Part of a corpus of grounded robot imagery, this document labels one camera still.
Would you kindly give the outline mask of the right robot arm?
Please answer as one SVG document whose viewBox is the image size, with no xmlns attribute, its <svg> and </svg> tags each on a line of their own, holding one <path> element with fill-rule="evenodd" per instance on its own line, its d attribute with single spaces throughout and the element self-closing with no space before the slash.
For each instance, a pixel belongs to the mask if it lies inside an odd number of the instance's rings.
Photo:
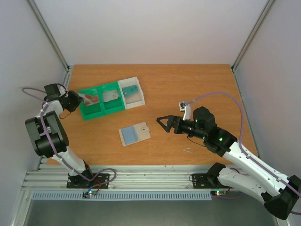
<svg viewBox="0 0 301 226">
<path fill-rule="evenodd" d="M 205 107 L 193 112 L 185 108 L 185 116 L 168 115 L 158 117 L 157 123 L 166 131 L 174 129 L 175 134 L 186 134 L 203 140 L 203 145 L 212 153 L 236 164 L 248 175 L 244 176 L 215 163 L 207 172 L 211 186 L 228 186 L 239 190 L 262 203 L 265 209 L 281 220 L 286 220 L 301 197 L 301 180 L 296 175 L 287 176 L 259 159 L 247 150 L 231 133 L 215 123 L 215 117 Z M 192 114 L 193 120 L 186 115 Z"/>
</svg>

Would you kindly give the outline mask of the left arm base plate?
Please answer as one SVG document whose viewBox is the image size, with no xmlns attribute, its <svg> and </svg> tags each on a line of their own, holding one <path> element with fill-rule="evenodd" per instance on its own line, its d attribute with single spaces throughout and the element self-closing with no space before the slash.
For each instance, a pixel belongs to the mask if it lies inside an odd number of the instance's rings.
<svg viewBox="0 0 301 226">
<path fill-rule="evenodd" d="M 77 175 L 77 176 L 68 176 L 67 185 L 66 187 L 69 189 L 88 189 L 92 186 L 95 186 L 96 188 L 100 186 L 101 189 L 108 188 L 108 183 L 105 182 L 109 181 L 110 175 L 108 173 L 101 173 L 99 174 L 93 181 L 88 181 L 84 179 L 83 177 Z"/>
</svg>

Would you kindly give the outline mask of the white card holder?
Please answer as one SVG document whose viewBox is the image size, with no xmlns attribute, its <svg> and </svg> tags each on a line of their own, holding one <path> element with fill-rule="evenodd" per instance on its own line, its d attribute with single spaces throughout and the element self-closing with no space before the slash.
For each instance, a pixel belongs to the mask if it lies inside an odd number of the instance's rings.
<svg viewBox="0 0 301 226">
<path fill-rule="evenodd" d="M 119 135 L 123 146 L 128 146 L 151 138 L 150 128 L 147 126 L 146 122 L 119 129 Z"/>
</svg>

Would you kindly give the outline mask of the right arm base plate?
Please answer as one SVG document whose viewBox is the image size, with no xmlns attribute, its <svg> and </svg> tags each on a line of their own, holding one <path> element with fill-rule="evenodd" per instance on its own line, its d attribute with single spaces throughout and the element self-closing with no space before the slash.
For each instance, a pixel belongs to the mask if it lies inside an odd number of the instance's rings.
<svg viewBox="0 0 301 226">
<path fill-rule="evenodd" d="M 229 189 L 229 186 L 222 185 L 217 178 L 208 176 L 205 173 L 194 173 L 189 176 L 189 181 L 194 189 Z"/>
</svg>

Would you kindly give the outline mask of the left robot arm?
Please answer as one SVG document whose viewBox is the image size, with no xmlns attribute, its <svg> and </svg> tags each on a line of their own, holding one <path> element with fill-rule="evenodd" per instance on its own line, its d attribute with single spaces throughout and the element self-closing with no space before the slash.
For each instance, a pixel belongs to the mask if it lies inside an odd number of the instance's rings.
<svg viewBox="0 0 301 226">
<path fill-rule="evenodd" d="M 59 83 L 46 85 L 42 92 L 46 96 L 42 99 L 40 112 L 25 121 L 35 153 L 65 167 L 71 182 L 83 187 L 92 186 L 95 176 L 89 165 L 69 147 L 69 139 L 60 117 L 63 111 L 74 112 L 83 98 Z"/>
</svg>

